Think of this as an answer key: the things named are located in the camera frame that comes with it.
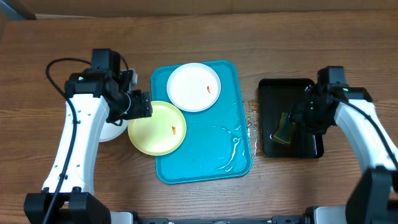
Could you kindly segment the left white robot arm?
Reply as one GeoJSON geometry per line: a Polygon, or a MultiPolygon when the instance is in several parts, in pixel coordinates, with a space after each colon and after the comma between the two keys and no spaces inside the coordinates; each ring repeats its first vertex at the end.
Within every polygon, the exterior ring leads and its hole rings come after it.
{"type": "Polygon", "coordinates": [[[133,69],[87,69],[65,83],[65,124],[52,169],[39,193],[27,194],[30,223],[139,223],[134,212],[112,212],[95,196],[98,145],[118,137],[134,118],[150,117],[148,92],[133,90],[133,69]]]}

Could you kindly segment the yellow green sponge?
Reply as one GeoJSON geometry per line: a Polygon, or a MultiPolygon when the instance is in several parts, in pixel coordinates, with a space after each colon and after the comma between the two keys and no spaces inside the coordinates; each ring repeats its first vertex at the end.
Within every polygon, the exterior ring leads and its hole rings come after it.
{"type": "Polygon", "coordinates": [[[280,115],[278,127],[272,138],[282,144],[290,144],[295,128],[296,123],[290,120],[290,113],[283,112],[280,115]]]}

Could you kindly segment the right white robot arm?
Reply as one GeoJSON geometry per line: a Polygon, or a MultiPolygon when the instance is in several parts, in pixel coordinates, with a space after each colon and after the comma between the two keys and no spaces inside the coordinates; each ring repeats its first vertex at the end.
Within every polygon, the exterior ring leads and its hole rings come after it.
{"type": "Polygon", "coordinates": [[[363,87],[309,86],[305,100],[289,119],[311,133],[339,127],[362,170],[347,203],[313,209],[312,223],[397,223],[397,147],[380,123],[373,100],[363,87]]]}

